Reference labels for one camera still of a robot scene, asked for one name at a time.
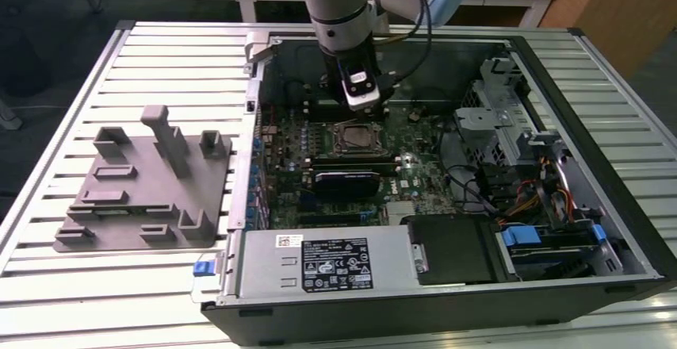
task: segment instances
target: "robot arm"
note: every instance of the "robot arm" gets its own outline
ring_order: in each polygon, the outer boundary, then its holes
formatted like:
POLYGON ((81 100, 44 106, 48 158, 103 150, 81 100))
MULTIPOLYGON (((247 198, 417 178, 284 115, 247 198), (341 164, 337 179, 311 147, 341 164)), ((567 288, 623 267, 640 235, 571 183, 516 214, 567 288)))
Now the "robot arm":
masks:
MULTIPOLYGON (((433 25, 451 18, 461 0, 428 0, 433 25)), ((392 92, 395 81, 377 66, 372 29, 376 10, 368 0, 305 0, 312 25, 325 56, 331 90, 345 95, 352 110, 376 105, 392 92)), ((377 0, 385 10, 416 21, 419 0, 377 0)))

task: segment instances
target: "motherboard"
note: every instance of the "motherboard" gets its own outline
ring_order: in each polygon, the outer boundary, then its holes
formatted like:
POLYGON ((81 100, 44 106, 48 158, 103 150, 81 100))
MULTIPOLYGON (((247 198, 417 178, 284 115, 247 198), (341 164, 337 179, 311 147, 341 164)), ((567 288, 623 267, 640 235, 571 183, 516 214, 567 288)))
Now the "motherboard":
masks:
POLYGON ((455 212, 436 147, 444 121, 425 107, 336 122, 277 107, 268 119, 269 228, 388 225, 455 212))

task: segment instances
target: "table leg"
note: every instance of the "table leg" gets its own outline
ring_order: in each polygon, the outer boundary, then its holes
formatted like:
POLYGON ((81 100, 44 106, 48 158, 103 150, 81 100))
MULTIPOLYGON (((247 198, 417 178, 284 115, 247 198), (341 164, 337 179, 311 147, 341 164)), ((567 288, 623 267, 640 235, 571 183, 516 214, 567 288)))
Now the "table leg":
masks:
POLYGON ((240 13, 243 14, 243 22, 256 22, 256 0, 237 0, 240 3, 240 13))
POLYGON ((521 28, 539 28, 539 24, 547 14, 551 2, 552 0, 533 0, 529 8, 527 9, 525 16, 521 18, 521 28))

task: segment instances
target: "black plastic frame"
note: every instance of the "black plastic frame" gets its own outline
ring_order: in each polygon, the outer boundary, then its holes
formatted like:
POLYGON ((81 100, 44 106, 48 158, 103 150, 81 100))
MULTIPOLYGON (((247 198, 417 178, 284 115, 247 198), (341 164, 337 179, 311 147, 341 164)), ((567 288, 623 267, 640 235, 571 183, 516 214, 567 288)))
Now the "black plastic frame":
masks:
MULTIPOLYGON (((308 37, 313 34, 277 33, 277 36, 308 37)), ((511 43, 509 50, 519 55, 581 160, 587 163, 651 265, 663 278, 575 286, 539 286, 519 290, 285 302, 267 305, 216 306, 213 302, 203 303, 203 314, 240 345, 392 336, 441 332, 449 329, 556 324, 569 321, 613 302, 647 298, 677 286, 677 258, 629 193, 525 38, 523 36, 441 35, 435 36, 433 40, 488 40, 488 42, 503 40, 511 43), (451 312, 451 306, 459 307, 460 316, 451 312), (475 316, 476 313, 472 312, 476 309, 481 311, 479 316, 475 316), (403 315, 393 314, 393 310, 401 311, 403 315), (356 319, 352 319, 356 313, 361 313, 360 316, 369 316, 372 326, 367 330, 356 326, 356 319), (345 320, 340 324, 333 323, 339 324, 341 329, 336 330, 336 326, 327 322, 331 319, 345 320), (321 335, 317 330, 325 326, 331 330, 321 335)))

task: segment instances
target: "metal bracket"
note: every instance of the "metal bracket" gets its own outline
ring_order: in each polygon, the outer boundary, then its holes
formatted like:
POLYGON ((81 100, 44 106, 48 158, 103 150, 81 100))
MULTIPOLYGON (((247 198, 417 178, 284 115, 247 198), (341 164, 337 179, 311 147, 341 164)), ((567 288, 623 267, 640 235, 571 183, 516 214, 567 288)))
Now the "metal bracket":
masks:
POLYGON ((456 119, 460 128, 469 131, 493 130, 496 127, 513 125, 508 111, 504 109, 492 110, 480 107, 457 109, 456 119))
POLYGON ((247 39, 244 41, 244 55, 247 57, 247 63, 257 63, 263 59, 273 55, 271 45, 276 44, 269 40, 269 32, 255 31, 247 33, 247 39))

